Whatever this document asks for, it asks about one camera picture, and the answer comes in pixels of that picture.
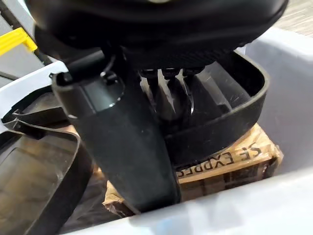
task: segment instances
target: plastic bin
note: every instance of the plastic bin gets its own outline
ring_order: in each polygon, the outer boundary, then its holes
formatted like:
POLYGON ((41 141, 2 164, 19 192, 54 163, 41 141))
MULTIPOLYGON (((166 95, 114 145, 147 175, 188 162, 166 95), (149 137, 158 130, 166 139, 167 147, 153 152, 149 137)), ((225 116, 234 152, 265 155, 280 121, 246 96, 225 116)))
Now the plastic bin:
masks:
MULTIPOLYGON (((271 28, 242 48, 271 76, 259 124, 285 154, 278 175, 179 205, 87 228, 101 234, 310 234, 313 210, 313 39, 271 28)), ((50 83, 62 62, 0 89, 0 116, 50 83)))

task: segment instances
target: floor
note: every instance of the floor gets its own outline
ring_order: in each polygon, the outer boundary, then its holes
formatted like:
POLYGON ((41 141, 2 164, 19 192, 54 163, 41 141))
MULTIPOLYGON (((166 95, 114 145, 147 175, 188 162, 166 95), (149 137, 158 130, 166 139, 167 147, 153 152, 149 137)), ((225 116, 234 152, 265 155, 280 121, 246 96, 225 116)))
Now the floor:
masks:
POLYGON ((313 37, 313 0, 290 0, 276 27, 313 37))

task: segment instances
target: black plastic part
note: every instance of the black plastic part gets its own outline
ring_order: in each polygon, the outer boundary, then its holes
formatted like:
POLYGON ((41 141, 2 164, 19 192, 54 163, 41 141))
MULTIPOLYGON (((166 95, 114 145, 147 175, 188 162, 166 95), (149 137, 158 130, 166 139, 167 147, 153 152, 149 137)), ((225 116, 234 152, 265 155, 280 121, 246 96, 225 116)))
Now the black plastic part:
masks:
POLYGON ((218 63, 206 67, 199 75, 185 78, 192 93, 194 110, 185 122, 187 125, 165 135, 167 150, 176 169, 201 163, 229 147, 257 122, 261 114, 269 85, 267 75, 249 59, 234 52, 218 63), (206 90, 200 77, 207 80, 213 74, 219 76, 213 77, 220 79, 217 83, 222 84, 219 87, 232 107, 217 105, 206 90), (231 79, 233 86, 228 87, 226 83, 231 79))
POLYGON ((140 70, 141 77, 145 77, 150 86, 150 89, 155 93, 158 87, 158 72, 157 70, 140 70))
POLYGON ((47 126, 55 122, 66 121, 67 117, 54 96, 51 86, 47 86, 24 97, 1 120, 4 126, 13 129, 16 120, 47 126))
POLYGON ((20 121, 15 128, 0 134, 1 234, 55 235, 84 193, 92 160, 74 134, 20 121))
POLYGON ((136 74, 118 63, 111 70, 117 75, 113 84, 95 74, 63 86, 59 74, 53 91, 88 152, 134 210, 178 203, 179 186, 164 139, 136 74))
POLYGON ((180 69, 162 69, 162 74, 166 80, 174 79, 180 72, 180 69))
POLYGON ((271 27, 288 0, 26 0, 36 24, 77 48, 122 46, 135 69, 201 67, 271 27))
POLYGON ((182 75, 184 77, 194 76, 194 75, 196 75, 198 73, 201 73, 204 69, 205 69, 205 67, 183 69, 182 70, 182 75))

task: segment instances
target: brown cardboard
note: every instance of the brown cardboard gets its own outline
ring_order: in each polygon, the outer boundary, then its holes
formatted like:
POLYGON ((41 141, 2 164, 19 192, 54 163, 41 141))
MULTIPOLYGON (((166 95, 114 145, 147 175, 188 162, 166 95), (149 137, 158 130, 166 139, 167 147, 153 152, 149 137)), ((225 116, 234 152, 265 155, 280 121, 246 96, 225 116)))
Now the brown cardboard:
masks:
POLYGON ((206 179, 256 165, 272 158, 281 163, 283 154, 262 128, 255 124, 244 136, 224 151, 197 166, 177 172, 179 183, 206 179))
MULTIPOLYGON (((197 166, 177 172, 182 200, 187 201, 226 189, 256 182, 273 175, 283 159, 262 128, 255 124, 229 148, 217 153, 197 166)), ((108 182, 103 205, 113 213, 118 210, 113 203, 124 199, 108 182)))

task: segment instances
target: yellow handle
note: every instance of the yellow handle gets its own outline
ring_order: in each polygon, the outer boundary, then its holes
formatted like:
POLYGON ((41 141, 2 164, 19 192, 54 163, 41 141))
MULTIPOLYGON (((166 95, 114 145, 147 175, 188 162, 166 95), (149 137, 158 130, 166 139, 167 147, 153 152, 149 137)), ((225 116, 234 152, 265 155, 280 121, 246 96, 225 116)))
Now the yellow handle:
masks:
POLYGON ((34 41, 22 28, 17 28, 0 36, 0 56, 22 43, 31 52, 38 48, 34 41))

